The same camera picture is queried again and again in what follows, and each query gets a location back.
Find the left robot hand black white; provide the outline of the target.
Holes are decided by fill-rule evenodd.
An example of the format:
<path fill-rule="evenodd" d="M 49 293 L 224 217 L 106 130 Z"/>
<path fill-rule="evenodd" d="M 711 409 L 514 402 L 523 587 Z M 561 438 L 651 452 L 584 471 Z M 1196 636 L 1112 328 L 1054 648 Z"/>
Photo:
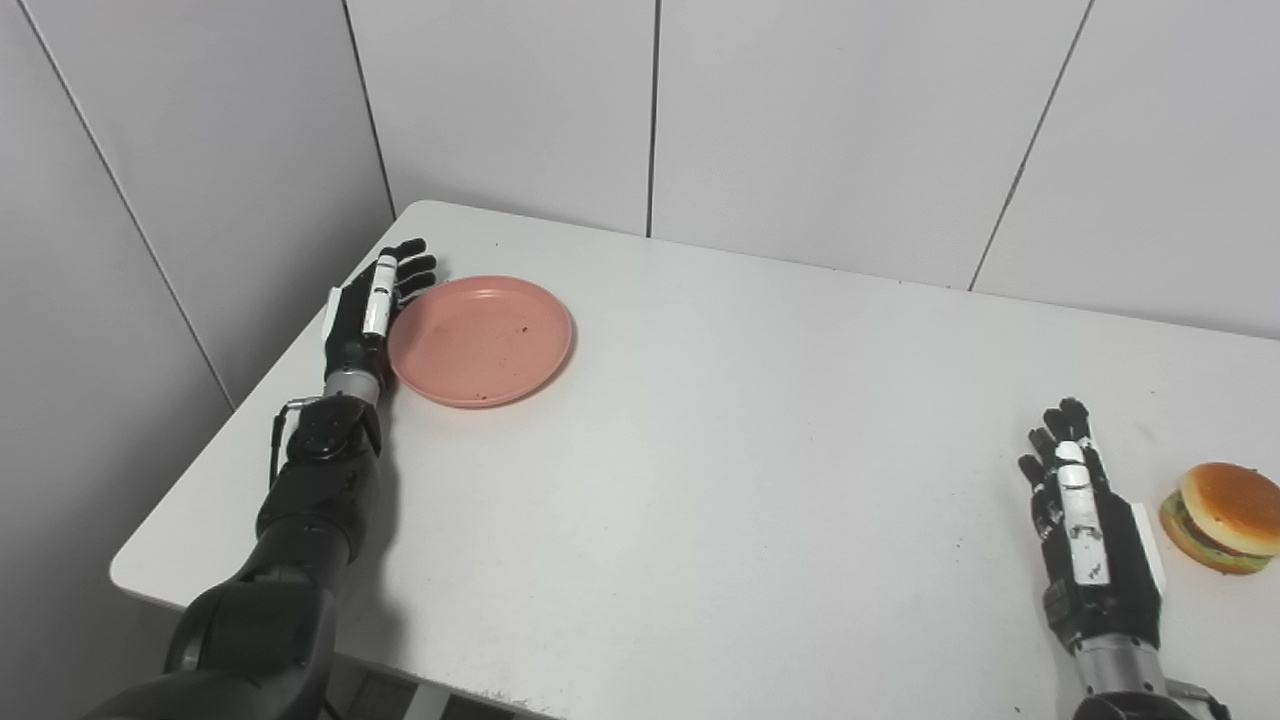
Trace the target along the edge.
<path fill-rule="evenodd" d="M 380 249 L 337 295 L 324 340 L 324 377 L 362 372 L 379 382 L 390 374 L 387 338 L 397 318 L 436 283 L 436 256 L 424 238 Z"/>

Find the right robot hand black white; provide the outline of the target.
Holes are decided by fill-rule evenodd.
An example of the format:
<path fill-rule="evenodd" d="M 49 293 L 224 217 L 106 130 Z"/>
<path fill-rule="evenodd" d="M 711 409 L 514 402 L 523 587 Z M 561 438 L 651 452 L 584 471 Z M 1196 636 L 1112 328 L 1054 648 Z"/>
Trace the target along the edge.
<path fill-rule="evenodd" d="M 1033 451 L 1018 466 L 1030 486 L 1051 632 L 1070 652 L 1101 635 L 1158 650 L 1162 594 L 1134 507 L 1108 480 L 1087 406 L 1062 398 L 1028 439 Z"/>

